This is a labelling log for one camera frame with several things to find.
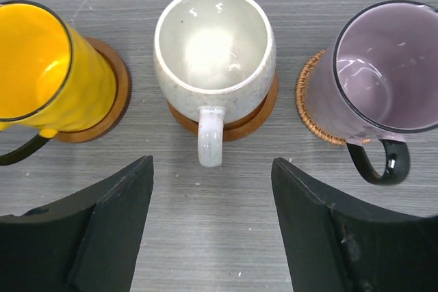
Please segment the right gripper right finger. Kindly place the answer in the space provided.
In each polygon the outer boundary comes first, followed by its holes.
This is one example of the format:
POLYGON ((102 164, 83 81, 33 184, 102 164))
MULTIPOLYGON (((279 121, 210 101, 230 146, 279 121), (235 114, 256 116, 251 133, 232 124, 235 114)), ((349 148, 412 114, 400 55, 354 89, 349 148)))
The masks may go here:
POLYGON ((437 217, 364 202, 283 158, 272 190, 295 291, 436 291, 437 217))

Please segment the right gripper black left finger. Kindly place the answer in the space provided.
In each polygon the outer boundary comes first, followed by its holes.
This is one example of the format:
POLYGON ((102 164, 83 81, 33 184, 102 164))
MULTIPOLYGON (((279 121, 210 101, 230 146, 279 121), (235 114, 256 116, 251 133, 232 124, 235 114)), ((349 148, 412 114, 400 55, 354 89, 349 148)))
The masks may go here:
POLYGON ((1 217, 2 291, 129 291, 153 158, 21 216, 1 217))

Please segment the woven rattan coaster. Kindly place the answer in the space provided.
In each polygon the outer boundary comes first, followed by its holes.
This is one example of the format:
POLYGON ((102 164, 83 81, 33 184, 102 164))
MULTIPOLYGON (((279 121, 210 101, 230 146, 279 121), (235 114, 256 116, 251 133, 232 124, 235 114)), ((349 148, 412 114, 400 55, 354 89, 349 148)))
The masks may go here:
MULTIPOLYGON (((335 54, 337 54, 337 46, 332 44, 331 46, 317 52, 315 55, 311 56, 305 65, 302 67, 298 78, 296 80, 295 85, 295 101, 296 101, 296 108, 298 115, 300 116, 300 119, 302 120, 303 124, 316 136, 319 137, 321 140, 324 140, 325 142, 328 142, 330 144, 338 145, 338 146, 345 146, 347 144, 347 140, 345 138, 330 134, 329 132, 325 131, 323 128, 318 125, 318 123, 313 119, 311 114, 311 111, 307 109, 307 96, 308 96, 308 89, 309 89, 309 82, 312 79, 312 72, 314 68, 318 65, 318 62, 321 61, 321 59, 324 57, 324 53, 328 53, 328 59, 324 59, 323 61, 326 61, 329 63, 330 69, 333 68, 333 58, 335 54)), ((357 109, 353 106, 353 104, 347 99, 344 92, 341 91, 339 81, 337 78, 333 78, 334 84, 335 84, 335 90, 339 92, 340 99, 343 103, 346 104, 348 110, 352 110, 353 114, 358 114, 359 119, 362 119, 360 113, 357 111, 357 109)), ((373 135, 364 135, 365 137, 359 137, 358 142, 356 144, 363 145, 371 142, 372 140, 377 140, 378 137, 373 137, 373 135)))

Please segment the brown wooden coaster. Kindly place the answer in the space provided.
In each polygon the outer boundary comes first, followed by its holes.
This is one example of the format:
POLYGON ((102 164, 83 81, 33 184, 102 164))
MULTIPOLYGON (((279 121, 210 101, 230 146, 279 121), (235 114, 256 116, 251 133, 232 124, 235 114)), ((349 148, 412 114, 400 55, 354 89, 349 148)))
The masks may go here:
POLYGON ((131 100, 131 74, 122 57, 102 40, 86 36, 90 45, 101 54, 112 67, 116 78, 116 97, 112 108, 100 122, 82 131, 59 132, 54 139, 59 142, 78 144, 96 140, 109 133, 123 118, 131 100))
MULTIPOLYGON (((279 78, 275 73, 272 85, 263 102, 247 116, 224 125, 223 141, 231 142, 254 133, 269 118, 276 105, 278 93, 279 78)), ((194 135, 198 134, 198 122, 179 113, 170 103, 168 103, 168 107, 175 120, 182 127, 194 135)))

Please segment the yellow glass mug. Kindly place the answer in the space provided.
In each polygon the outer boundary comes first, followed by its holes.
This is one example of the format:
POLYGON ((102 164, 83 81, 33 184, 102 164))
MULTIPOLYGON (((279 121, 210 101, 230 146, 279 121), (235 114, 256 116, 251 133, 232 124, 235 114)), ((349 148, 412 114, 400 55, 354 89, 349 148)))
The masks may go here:
POLYGON ((1 156, 2 166, 26 159, 59 132, 93 127, 116 91, 112 67, 56 13, 33 1, 1 4, 1 130, 37 130, 1 156))

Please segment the purple glass mug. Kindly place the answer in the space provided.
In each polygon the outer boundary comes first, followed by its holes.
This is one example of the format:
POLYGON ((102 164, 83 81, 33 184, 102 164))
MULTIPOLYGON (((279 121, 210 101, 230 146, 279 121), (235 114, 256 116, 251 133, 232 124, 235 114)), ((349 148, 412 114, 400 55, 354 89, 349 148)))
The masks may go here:
POLYGON ((410 170, 406 135, 437 128, 437 10, 416 1, 376 3, 332 44, 333 68, 325 52, 312 72, 307 109, 321 128, 347 140, 364 180, 397 185, 410 170), (335 77, 362 119, 340 99, 335 77), (358 135, 378 139, 360 146, 358 135))

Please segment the white ceramic mug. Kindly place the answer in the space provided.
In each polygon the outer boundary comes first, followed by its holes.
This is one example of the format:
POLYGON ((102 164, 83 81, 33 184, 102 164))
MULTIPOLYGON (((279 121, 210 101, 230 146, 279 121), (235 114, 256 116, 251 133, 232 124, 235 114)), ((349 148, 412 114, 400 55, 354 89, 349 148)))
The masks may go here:
POLYGON ((254 111, 276 68, 274 33, 254 0, 173 0, 158 19, 154 65, 179 113, 198 122, 198 160, 222 164, 224 125, 254 111))

